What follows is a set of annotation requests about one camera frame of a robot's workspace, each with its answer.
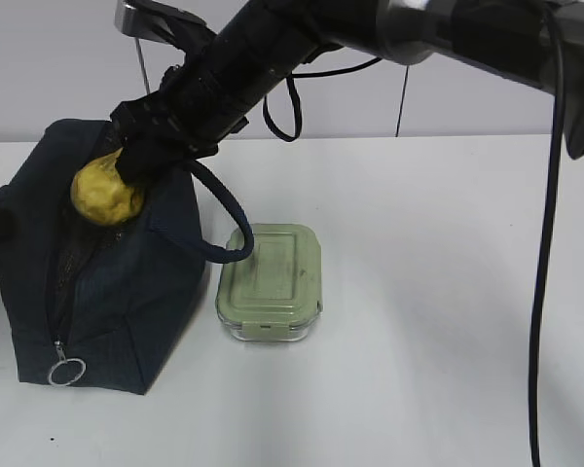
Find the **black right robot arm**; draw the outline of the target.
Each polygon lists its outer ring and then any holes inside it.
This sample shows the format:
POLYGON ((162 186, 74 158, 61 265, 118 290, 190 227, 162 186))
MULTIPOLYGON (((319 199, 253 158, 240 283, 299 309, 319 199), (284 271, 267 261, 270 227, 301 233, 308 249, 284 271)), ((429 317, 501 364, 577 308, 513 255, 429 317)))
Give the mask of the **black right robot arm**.
POLYGON ((566 149, 584 156, 584 1, 249 1, 217 32, 159 2, 122 1, 116 24, 185 55, 157 91, 112 113, 127 183, 215 154, 299 65, 341 48, 402 65, 442 54, 552 92, 553 30, 565 58, 566 149))

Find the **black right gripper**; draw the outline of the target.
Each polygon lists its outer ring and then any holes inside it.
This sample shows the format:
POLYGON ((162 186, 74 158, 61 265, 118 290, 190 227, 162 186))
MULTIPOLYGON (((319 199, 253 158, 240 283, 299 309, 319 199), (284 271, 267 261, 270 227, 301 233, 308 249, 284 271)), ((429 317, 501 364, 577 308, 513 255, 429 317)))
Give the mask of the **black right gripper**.
POLYGON ((218 143, 248 125, 248 49, 206 46, 184 54, 158 90, 122 101, 110 114, 122 144, 116 169, 125 184, 156 177, 190 149, 218 143))

